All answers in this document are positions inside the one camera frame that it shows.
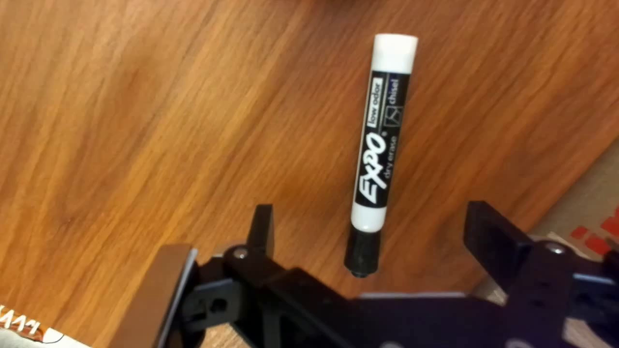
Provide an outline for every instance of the black marker tip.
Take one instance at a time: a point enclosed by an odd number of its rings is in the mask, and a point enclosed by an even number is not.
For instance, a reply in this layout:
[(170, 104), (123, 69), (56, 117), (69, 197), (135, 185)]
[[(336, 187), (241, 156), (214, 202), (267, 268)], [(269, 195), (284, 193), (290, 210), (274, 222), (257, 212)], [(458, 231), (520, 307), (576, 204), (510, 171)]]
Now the black marker tip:
[(365, 278), (379, 266), (381, 233), (365, 233), (350, 226), (344, 264), (357, 278)]

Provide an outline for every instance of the black marker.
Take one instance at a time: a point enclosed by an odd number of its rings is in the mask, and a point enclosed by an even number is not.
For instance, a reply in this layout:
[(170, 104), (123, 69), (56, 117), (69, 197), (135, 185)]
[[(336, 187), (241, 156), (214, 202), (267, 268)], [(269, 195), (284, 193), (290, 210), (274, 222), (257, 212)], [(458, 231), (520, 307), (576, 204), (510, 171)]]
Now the black marker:
[(350, 212), (352, 229), (344, 260), (354, 276), (367, 276), (377, 268), (388, 183), (392, 177), (416, 48), (417, 38), (410, 34), (383, 32), (373, 38), (371, 73)]

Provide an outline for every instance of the marker label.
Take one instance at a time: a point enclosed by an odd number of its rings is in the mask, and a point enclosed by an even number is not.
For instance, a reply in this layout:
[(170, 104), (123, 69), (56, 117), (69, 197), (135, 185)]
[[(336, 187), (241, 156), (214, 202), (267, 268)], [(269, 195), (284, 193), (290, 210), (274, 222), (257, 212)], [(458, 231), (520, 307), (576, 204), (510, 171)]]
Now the marker label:
[(371, 71), (354, 200), (386, 206), (402, 125), (408, 75)]

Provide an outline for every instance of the wood grain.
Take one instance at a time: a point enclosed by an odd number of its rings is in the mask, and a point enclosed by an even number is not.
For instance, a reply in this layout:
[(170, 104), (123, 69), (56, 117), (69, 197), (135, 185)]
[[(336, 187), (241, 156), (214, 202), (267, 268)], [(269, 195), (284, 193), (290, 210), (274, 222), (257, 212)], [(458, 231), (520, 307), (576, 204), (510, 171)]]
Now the wood grain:
[[(158, 245), (274, 202), (344, 295), (468, 289), (466, 200), (530, 228), (619, 133), (615, 0), (0, 1), (0, 299), (106, 345)], [(419, 50), (381, 270), (342, 266), (371, 36)]]

